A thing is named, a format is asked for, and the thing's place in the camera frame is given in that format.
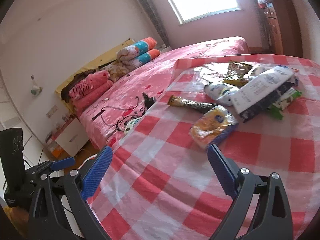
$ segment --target pink bedspread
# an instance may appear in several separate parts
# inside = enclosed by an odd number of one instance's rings
[[[114,148],[124,137],[124,132],[115,129],[117,121],[126,116],[128,117],[124,121],[130,120],[131,115],[141,116],[140,110],[144,107],[142,93],[158,98],[180,74],[181,71],[176,68],[179,59],[202,58],[204,60],[210,57],[246,53],[249,53],[249,50],[245,39],[231,37],[193,44],[161,54],[155,60],[132,71],[130,76],[119,79],[111,89],[81,114],[80,121],[94,145],[100,149],[104,145]],[[102,108],[105,111],[92,121]]]

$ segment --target electrical outlet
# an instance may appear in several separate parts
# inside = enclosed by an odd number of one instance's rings
[[[57,105],[54,105],[50,110],[49,112],[47,113],[47,117],[48,118],[51,118],[51,116],[58,110],[58,107]]]

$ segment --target blue gripper pad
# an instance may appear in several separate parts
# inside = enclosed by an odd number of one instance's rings
[[[88,197],[92,197],[96,192],[104,174],[106,173],[112,161],[112,150],[109,146],[105,146],[94,159],[94,163],[88,173],[82,180],[81,196],[84,201]]]
[[[73,166],[75,164],[76,164],[75,159],[73,157],[69,157],[69,158],[66,158],[66,159],[63,159],[63,160],[60,160],[57,162],[53,162],[50,166],[50,169],[52,171],[60,171],[60,170],[63,170],[67,167]]]
[[[222,153],[216,145],[210,145],[207,154],[208,161],[213,168],[224,193],[231,196],[232,199],[235,199],[238,194],[236,190],[236,178],[224,158],[221,156]]]

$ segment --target red checkered tablecloth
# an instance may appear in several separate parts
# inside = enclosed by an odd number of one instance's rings
[[[201,67],[229,60],[287,65],[299,70],[303,96],[288,106],[282,121],[262,113],[219,148],[239,167],[255,174],[280,174],[297,238],[320,206],[320,66],[279,55],[235,55],[177,61],[175,81],[147,111],[114,152],[94,197],[88,200],[101,225],[118,239],[208,239],[232,200],[225,195],[204,150],[188,135],[201,114],[168,106],[170,95],[211,102],[201,80],[220,79],[225,69]],[[257,196],[243,227],[250,224]]]

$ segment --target wooden cabinet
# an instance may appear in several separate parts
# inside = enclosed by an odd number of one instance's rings
[[[303,57],[300,27],[292,0],[273,0],[263,10],[272,52]]]
[[[284,55],[282,37],[278,20],[273,18],[267,18],[267,21],[271,39],[271,50],[275,54]]]
[[[84,127],[78,119],[75,118],[61,131],[55,141],[73,157],[88,140],[89,138]]]

